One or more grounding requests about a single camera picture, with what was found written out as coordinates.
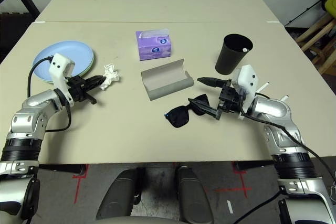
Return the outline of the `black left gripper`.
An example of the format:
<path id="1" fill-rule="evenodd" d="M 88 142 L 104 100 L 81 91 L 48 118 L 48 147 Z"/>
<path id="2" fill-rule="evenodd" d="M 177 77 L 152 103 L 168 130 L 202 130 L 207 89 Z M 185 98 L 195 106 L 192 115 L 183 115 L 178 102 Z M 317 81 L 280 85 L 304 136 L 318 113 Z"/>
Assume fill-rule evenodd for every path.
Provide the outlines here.
<path id="1" fill-rule="evenodd" d="M 95 75 L 88 79 L 84 79 L 80 76 L 68 78 L 67 85 L 69 86 L 69 93 L 74 102 L 83 102 L 89 100 L 91 104 L 96 104 L 97 101 L 92 97 L 88 91 L 99 87 L 106 77 L 102 75 Z"/>

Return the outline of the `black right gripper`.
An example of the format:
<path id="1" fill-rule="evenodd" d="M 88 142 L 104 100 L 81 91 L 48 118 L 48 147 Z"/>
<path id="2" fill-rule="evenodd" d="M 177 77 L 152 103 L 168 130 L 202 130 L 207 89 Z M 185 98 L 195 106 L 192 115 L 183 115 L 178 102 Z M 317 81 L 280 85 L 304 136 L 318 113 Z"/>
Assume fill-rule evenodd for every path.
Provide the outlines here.
<path id="1" fill-rule="evenodd" d="M 197 81 L 210 86 L 210 87 L 218 87 L 221 88 L 221 92 L 219 94 L 219 102 L 217 109 L 209 106 L 205 101 L 198 99 L 188 98 L 190 102 L 191 108 L 197 112 L 201 112 L 202 114 L 208 114 L 213 118 L 219 120 L 223 112 L 225 113 L 240 113 L 241 112 L 241 102 L 242 99 L 245 98 L 245 94 L 239 94 L 232 86 L 232 80 L 222 80 L 218 78 L 212 77 L 200 77 Z"/>

